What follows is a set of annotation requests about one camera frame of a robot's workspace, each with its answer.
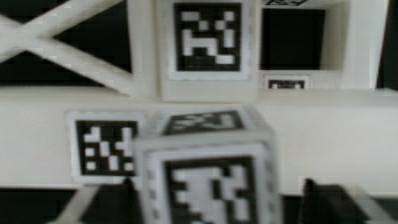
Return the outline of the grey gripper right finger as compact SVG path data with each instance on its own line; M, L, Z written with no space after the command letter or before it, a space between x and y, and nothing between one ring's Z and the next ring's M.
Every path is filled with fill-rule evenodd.
M299 224L398 224L361 188L306 179Z

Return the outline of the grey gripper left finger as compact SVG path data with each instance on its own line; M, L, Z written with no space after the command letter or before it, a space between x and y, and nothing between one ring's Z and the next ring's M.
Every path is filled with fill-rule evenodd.
M84 186L50 224L142 224L139 192L130 178Z

